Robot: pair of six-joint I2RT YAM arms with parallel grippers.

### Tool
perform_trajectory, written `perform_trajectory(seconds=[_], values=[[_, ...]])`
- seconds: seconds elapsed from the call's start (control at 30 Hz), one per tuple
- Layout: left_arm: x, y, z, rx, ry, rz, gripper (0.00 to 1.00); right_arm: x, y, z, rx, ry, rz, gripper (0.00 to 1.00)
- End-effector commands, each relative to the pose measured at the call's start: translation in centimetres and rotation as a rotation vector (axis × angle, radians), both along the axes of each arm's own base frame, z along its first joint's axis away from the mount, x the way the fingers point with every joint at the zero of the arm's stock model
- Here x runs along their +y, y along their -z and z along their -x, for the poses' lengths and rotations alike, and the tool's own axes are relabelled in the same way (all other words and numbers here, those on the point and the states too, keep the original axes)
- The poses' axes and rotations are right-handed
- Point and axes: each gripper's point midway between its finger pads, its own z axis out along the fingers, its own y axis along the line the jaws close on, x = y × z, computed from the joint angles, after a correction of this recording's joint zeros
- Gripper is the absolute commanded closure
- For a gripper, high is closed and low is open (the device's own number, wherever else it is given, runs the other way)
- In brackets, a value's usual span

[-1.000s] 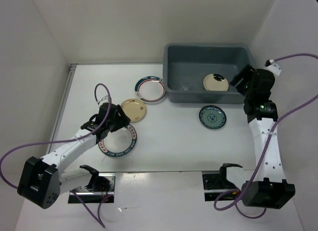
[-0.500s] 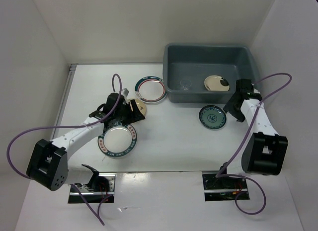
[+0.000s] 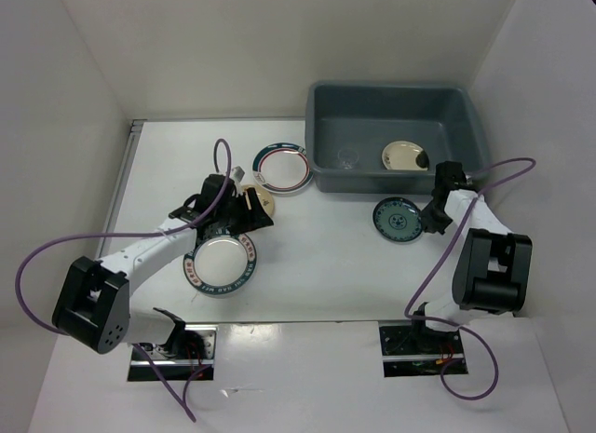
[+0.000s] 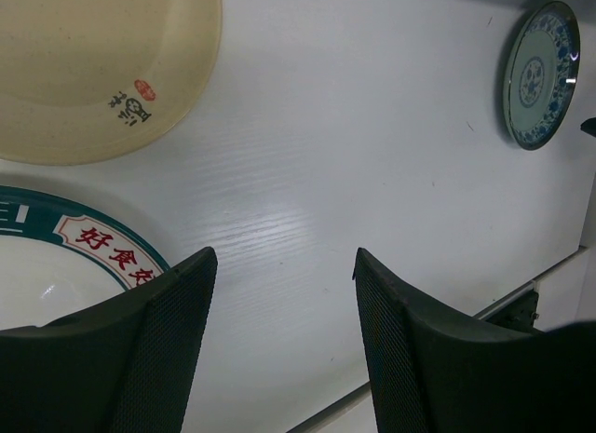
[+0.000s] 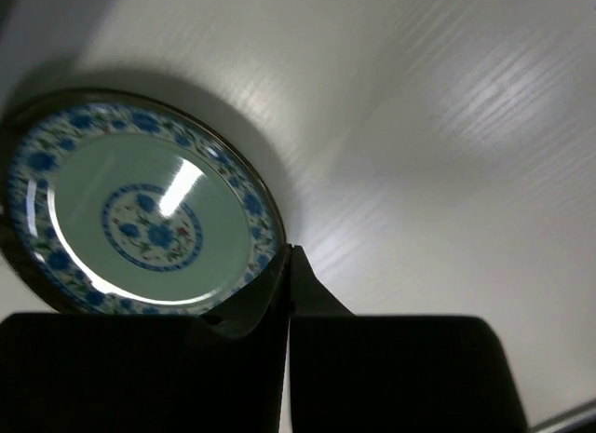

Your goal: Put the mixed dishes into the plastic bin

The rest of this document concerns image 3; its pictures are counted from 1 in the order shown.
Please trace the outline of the cream plate black spot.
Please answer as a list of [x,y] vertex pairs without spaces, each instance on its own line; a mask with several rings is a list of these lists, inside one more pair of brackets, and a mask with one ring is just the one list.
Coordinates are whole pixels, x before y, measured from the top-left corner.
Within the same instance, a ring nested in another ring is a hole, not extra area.
[[382,151],[382,163],[389,170],[426,171],[430,161],[427,152],[418,144],[394,141]]

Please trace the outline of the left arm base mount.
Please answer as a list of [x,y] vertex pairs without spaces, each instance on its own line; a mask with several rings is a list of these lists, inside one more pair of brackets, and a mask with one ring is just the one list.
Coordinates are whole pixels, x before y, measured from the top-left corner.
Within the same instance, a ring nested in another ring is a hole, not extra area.
[[141,338],[132,350],[127,380],[155,382],[156,365],[167,381],[211,381],[214,377],[218,327],[184,321],[170,311],[154,308],[141,313],[129,332]]

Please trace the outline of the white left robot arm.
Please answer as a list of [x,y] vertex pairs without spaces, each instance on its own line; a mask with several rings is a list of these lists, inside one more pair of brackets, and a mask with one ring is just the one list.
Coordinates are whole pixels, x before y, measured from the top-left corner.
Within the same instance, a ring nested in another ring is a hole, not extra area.
[[132,312],[133,293],[172,261],[218,235],[245,239],[273,225],[257,194],[236,179],[211,174],[199,193],[188,197],[155,230],[100,259],[82,256],[69,267],[52,314],[52,324],[99,354],[121,343],[153,344],[163,357],[182,354],[186,323],[154,307]]

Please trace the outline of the white plate dark green rim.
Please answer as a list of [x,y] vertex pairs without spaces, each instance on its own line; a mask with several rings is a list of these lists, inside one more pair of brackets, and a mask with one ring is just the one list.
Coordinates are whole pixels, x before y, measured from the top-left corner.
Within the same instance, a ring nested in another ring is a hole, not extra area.
[[183,274],[200,294],[228,297],[255,273],[257,250],[247,235],[219,235],[203,241],[183,256]]

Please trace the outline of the cream plate small motifs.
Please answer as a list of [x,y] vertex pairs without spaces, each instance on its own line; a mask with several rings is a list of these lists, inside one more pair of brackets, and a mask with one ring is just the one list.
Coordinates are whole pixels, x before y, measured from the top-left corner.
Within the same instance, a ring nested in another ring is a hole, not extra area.
[[274,201],[273,196],[267,190],[265,190],[260,185],[253,185],[253,184],[244,184],[242,186],[242,189],[243,189],[245,195],[248,193],[249,189],[254,189],[266,214],[270,218],[272,218],[274,216],[275,201]]

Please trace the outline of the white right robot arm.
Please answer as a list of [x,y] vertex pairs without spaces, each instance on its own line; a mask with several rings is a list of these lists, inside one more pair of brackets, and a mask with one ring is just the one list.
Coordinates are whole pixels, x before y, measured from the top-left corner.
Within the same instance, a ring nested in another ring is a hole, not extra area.
[[[428,352],[441,339],[441,332],[456,331],[476,318],[516,313],[525,302],[532,240],[507,228],[493,214],[484,195],[501,184],[520,178],[536,166],[531,157],[503,160],[484,169],[524,163],[526,167],[506,178],[475,188],[480,172],[466,175],[458,162],[439,163],[435,170],[432,200],[422,211],[422,226],[429,233],[455,232],[438,262],[406,304],[404,316],[414,324],[409,329],[411,346]],[[451,289],[440,299],[414,304],[450,257],[456,243],[462,248],[451,281]]]

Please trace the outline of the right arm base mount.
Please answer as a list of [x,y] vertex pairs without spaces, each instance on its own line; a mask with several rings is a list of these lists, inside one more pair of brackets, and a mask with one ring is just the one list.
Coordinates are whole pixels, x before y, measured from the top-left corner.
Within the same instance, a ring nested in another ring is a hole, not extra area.
[[411,321],[378,325],[385,378],[468,374],[459,332],[424,332]]

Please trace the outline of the clear plastic cup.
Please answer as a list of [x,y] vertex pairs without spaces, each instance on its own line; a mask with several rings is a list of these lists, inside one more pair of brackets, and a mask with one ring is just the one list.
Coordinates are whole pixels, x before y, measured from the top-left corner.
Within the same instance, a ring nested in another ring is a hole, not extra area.
[[352,170],[359,165],[359,153],[352,148],[342,148],[337,152],[337,168]]

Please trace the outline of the blue green patterned plate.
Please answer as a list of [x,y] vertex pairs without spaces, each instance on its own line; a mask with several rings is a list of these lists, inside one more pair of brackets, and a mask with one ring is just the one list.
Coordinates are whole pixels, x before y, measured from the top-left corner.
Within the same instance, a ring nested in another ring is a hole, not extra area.
[[372,222],[384,238],[398,243],[412,242],[423,232],[420,209],[398,196],[380,201],[372,212]]

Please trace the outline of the white plate red teal rim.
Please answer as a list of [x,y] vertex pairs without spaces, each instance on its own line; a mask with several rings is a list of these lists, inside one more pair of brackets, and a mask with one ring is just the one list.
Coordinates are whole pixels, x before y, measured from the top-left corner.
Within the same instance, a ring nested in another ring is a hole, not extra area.
[[313,172],[304,147],[277,142],[262,148],[251,165],[254,180],[272,194],[290,195],[307,187]]

